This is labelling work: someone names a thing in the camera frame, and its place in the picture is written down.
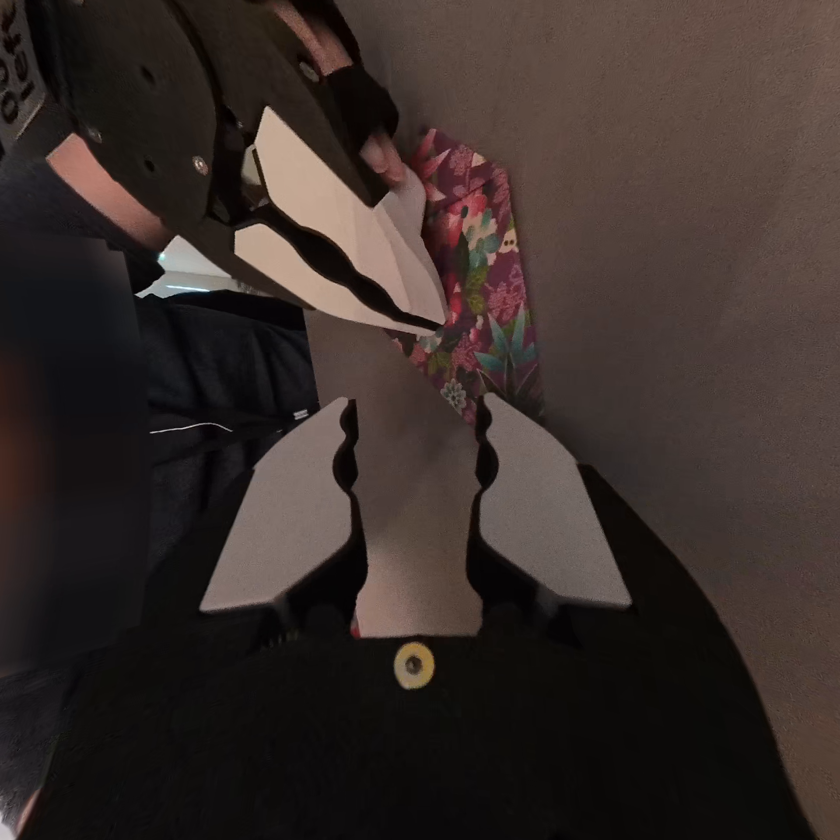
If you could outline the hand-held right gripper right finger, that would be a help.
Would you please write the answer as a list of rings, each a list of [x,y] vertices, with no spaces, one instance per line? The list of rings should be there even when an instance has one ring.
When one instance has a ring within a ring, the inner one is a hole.
[[[625,610],[632,597],[585,487],[560,441],[497,395],[476,410],[479,490],[466,571],[484,614],[560,606]]]

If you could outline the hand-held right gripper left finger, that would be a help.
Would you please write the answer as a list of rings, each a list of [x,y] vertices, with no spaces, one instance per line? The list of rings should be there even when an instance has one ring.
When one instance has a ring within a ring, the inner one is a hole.
[[[253,469],[213,574],[204,614],[274,607],[284,625],[352,625],[368,560],[354,484],[355,400],[340,397]]]

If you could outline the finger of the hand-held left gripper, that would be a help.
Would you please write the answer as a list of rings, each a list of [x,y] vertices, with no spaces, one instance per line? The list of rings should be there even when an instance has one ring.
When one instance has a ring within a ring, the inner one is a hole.
[[[409,248],[392,249],[388,235],[367,230],[353,239],[360,266],[340,251],[339,264],[316,268],[300,250],[257,223],[234,235],[234,254],[310,309],[336,319],[418,335],[442,327],[447,312],[439,289]]]
[[[422,237],[425,190],[411,170],[406,168],[404,181],[369,206],[269,108],[248,151],[268,202],[258,206],[255,216],[241,228],[267,224],[316,268],[337,266],[340,251],[360,266],[352,250],[354,238],[367,230],[380,230],[388,235],[394,251],[411,249],[425,265],[448,311]]]

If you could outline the purple floral origami paper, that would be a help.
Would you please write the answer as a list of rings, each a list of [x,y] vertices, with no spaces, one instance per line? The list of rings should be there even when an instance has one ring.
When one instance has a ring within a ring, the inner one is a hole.
[[[493,394],[543,425],[537,331],[507,170],[436,129],[411,167],[425,189],[423,241],[448,311],[433,335],[393,332],[394,345],[467,424],[480,398]]]

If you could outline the person's left forearm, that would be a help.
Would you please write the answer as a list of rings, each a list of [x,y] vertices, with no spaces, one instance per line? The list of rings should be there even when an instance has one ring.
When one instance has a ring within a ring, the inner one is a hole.
[[[46,162],[74,193],[135,243],[160,254],[174,239],[157,216],[111,178],[79,135],[69,134]]]

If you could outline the person's left hand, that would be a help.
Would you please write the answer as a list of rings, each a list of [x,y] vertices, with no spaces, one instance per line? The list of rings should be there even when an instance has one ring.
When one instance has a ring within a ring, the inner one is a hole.
[[[303,14],[292,2],[268,2],[272,12],[297,36],[314,62],[318,73],[328,77],[354,61],[340,37],[315,14]],[[361,159],[389,186],[399,186],[406,168],[392,137],[382,126],[376,127],[360,147]]]

